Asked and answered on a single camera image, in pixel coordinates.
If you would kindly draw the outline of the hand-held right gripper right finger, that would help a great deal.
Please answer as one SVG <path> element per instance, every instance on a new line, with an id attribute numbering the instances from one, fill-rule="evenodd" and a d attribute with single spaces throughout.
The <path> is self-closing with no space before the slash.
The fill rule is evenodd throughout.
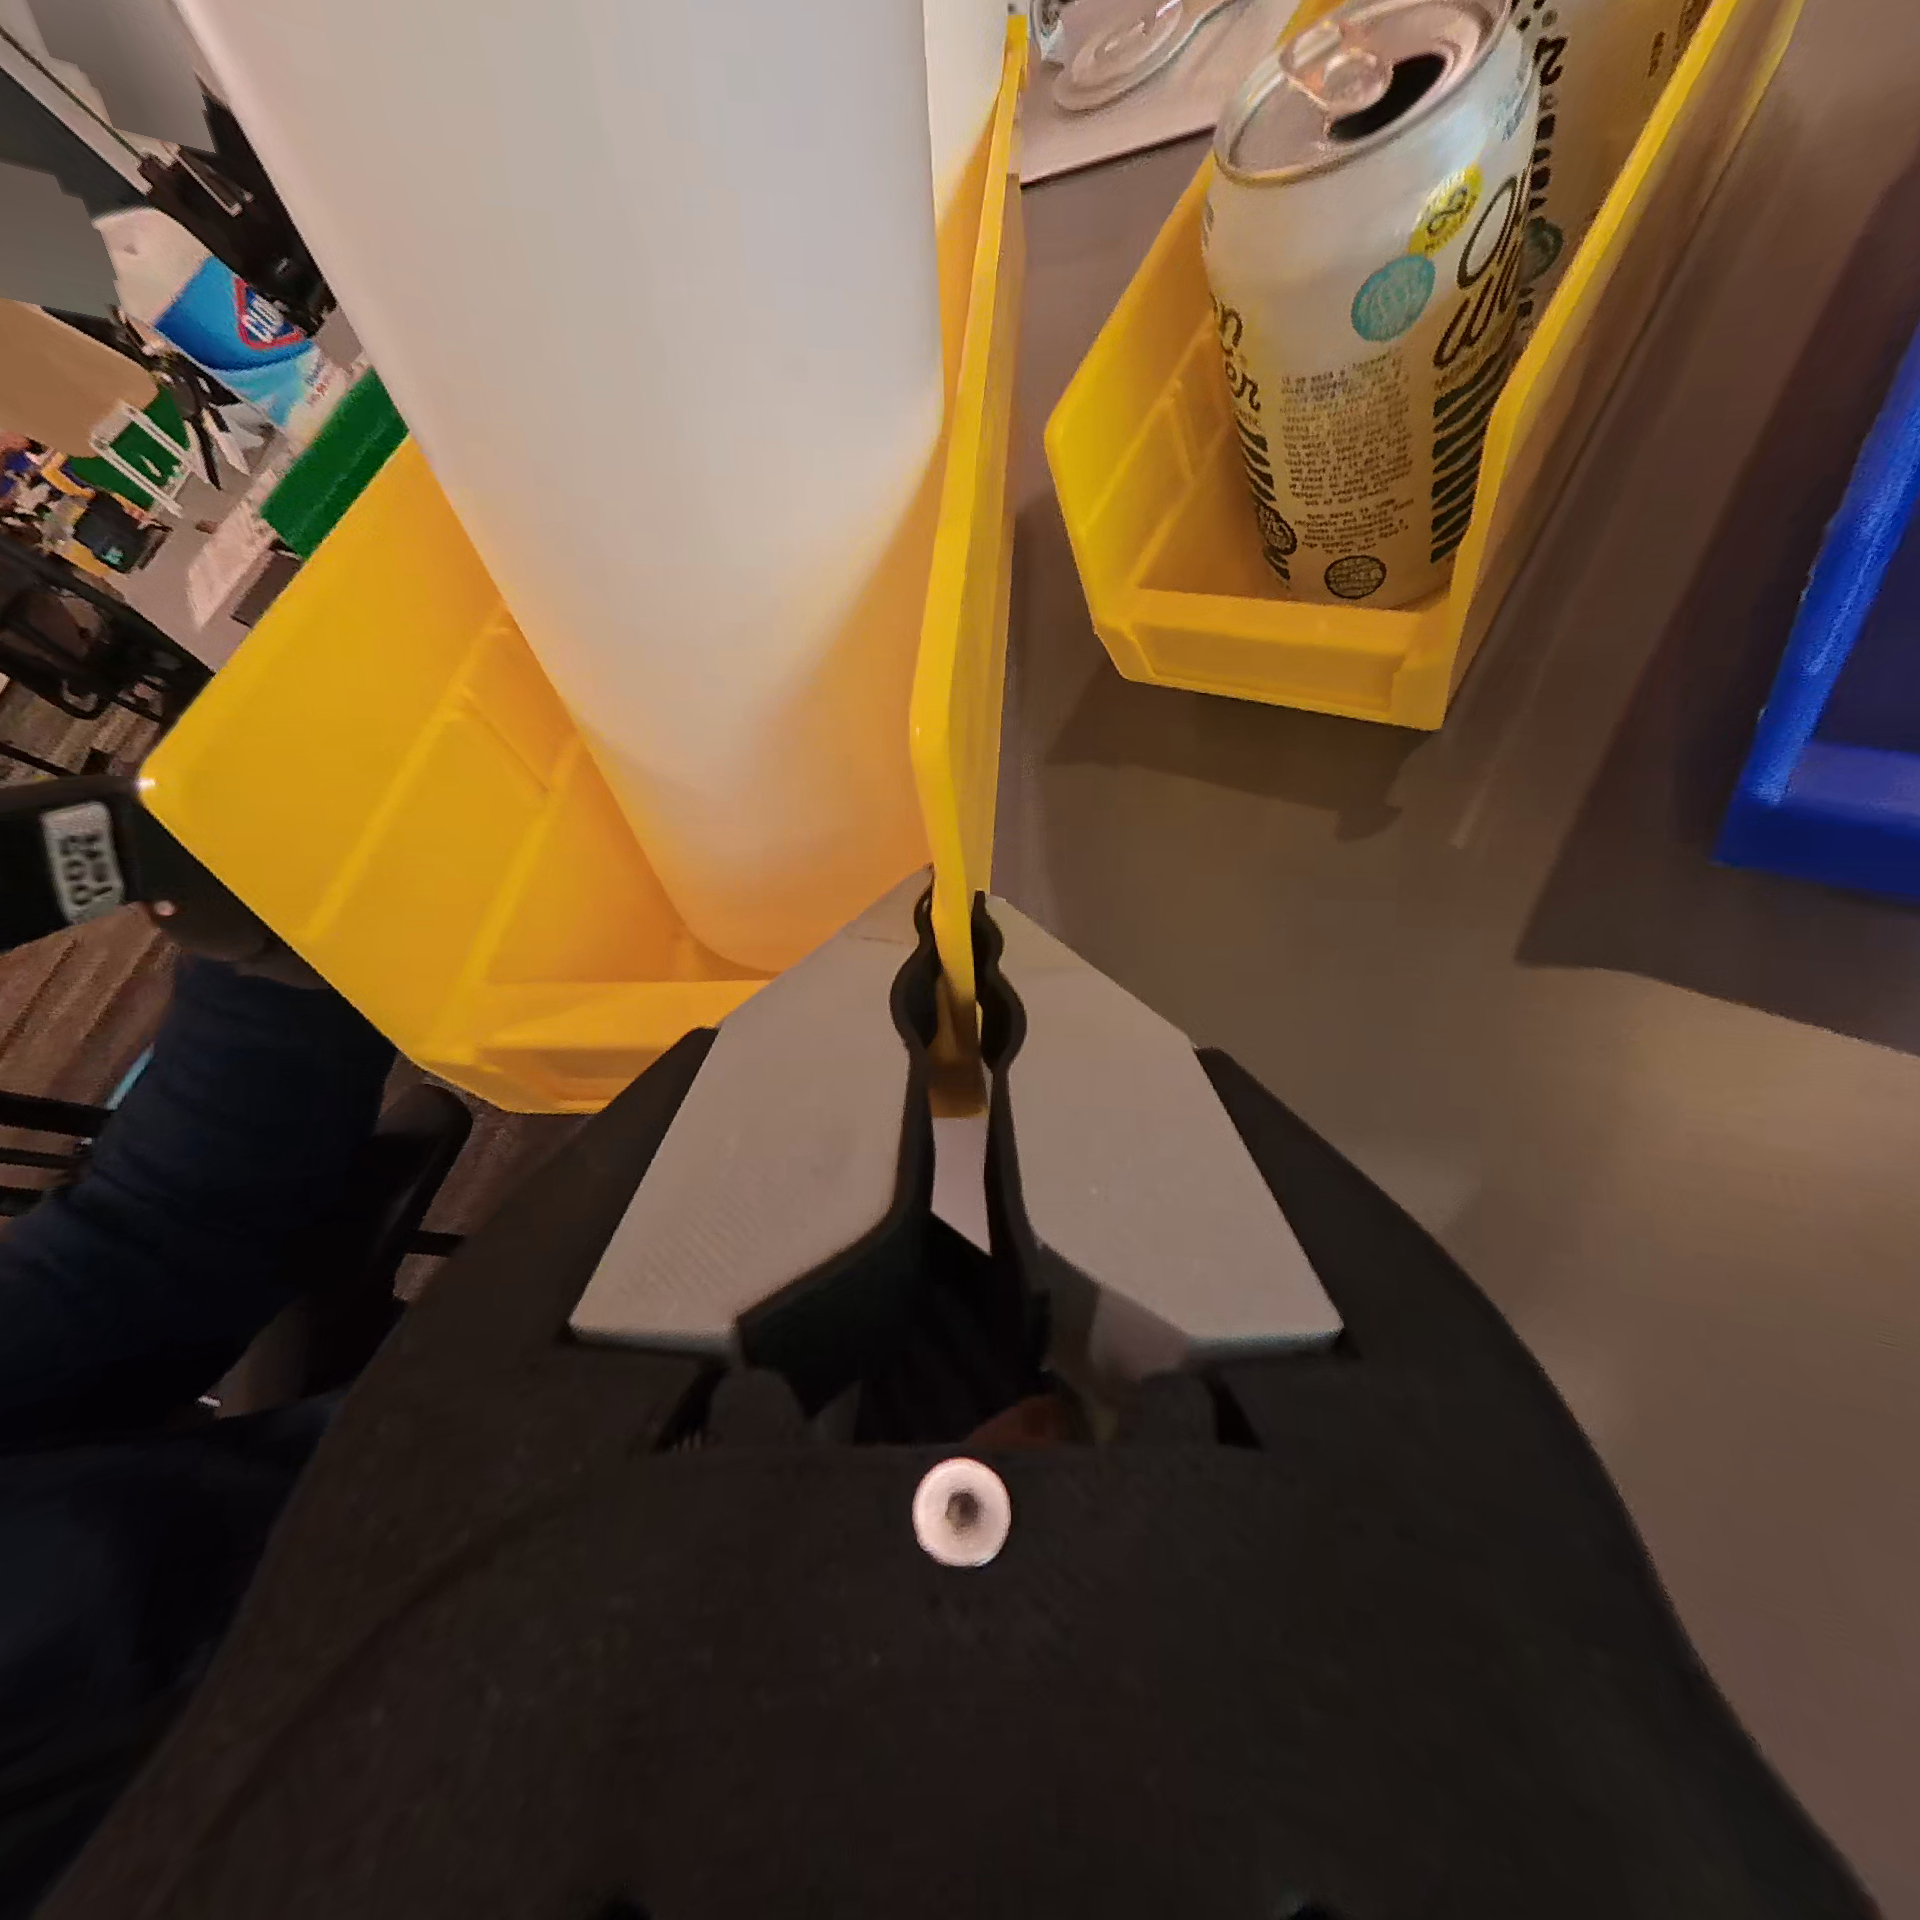
<path id="1" fill-rule="evenodd" d="M 1343 1316 L 1198 1046 L 1041 923 L 977 897 L 994 1253 L 1080 1384 L 1332 1349 Z"/>

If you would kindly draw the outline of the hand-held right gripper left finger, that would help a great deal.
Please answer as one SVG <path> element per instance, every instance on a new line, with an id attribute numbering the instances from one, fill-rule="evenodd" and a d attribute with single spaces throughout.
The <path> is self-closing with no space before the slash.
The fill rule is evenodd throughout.
<path id="1" fill-rule="evenodd" d="M 860 1364 L 928 1223 L 930 875 L 913 873 L 713 1030 L 569 1316 L 596 1347 Z"/>

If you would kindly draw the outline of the yellow plastic bin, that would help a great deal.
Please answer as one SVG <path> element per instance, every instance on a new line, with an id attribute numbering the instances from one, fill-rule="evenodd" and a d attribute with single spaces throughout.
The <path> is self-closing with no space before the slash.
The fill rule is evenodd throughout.
<path id="1" fill-rule="evenodd" d="M 1025 65 L 1016 27 L 942 239 L 958 343 L 907 708 L 958 996 L 1002 756 Z M 140 796 L 403 1055 L 513 1113 L 604 1109 L 766 981 L 683 926 L 409 438 L 147 759 Z"/>
<path id="2" fill-rule="evenodd" d="M 1444 591 L 1312 607 L 1260 568 L 1203 273 L 1204 160 L 1046 427 L 1096 636 L 1129 681 L 1438 728 L 1688 260 L 1799 3 L 1716 3 L 1490 415 Z"/>

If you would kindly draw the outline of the large white bottle black cap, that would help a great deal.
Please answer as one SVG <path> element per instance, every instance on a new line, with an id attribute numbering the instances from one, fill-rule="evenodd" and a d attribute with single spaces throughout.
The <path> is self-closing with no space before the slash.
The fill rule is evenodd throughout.
<path id="1" fill-rule="evenodd" d="M 921 5 L 184 5 L 670 903 L 751 971 L 924 864 Z"/>

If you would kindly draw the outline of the green plastic bin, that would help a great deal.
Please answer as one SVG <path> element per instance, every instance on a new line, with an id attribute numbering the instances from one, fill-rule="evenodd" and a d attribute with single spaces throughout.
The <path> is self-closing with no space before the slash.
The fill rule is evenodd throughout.
<path id="1" fill-rule="evenodd" d="M 361 368 L 257 509 L 278 545 L 299 563 L 311 560 L 407 438 L 409 427 L 383 375 Z"/>

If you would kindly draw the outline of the round wooden table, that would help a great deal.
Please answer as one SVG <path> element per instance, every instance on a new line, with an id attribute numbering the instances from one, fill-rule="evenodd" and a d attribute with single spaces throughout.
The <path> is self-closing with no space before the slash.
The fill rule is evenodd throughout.
<path id="1" fill-rule="evenodd" d="M 2 299 L 2 432 L 71 457 L 122 409 L 145 411 L 159 382 L 138 360 L 56 320 Z"/>

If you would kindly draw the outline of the blue white wipes canister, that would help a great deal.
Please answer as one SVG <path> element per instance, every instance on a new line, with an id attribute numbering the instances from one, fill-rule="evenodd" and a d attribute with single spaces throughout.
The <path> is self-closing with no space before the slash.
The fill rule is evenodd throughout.
<path id="1" fill-rule="evenodd" d="M 329 360 L 272 299 L 206 256 L 156 278 L 150 325 L 233 398 L 282 433 L 320 396 Z"/>

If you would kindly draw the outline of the blue plastic bin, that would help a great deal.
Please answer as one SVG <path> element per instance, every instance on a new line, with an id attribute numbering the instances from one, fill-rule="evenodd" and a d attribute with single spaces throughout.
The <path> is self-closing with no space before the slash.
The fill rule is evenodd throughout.
<path id="1" fill-rule="evenodd" d="M 1918 341 L 1819 539 L 1715 855 L 1918 897 Z"/>

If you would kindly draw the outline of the white printed drink can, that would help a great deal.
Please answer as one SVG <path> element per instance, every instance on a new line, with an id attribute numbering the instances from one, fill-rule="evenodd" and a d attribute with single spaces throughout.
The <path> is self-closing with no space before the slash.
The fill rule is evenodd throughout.
<path id="1" fill-rule="evenodd" d="M 1523 3 L 1538 120 L 1521 244 L 1521 341 L 1546 318 L 1686 56 L 1704 3 Z"/>
<path id="2" fill-rule="evenodd" d="M 1515 9 L 1488 3 L 1336 6 L 1220 113 L 1203 257 L 1286 596 L 1448 585 L 1518 350 L 1538 116 Z"/>

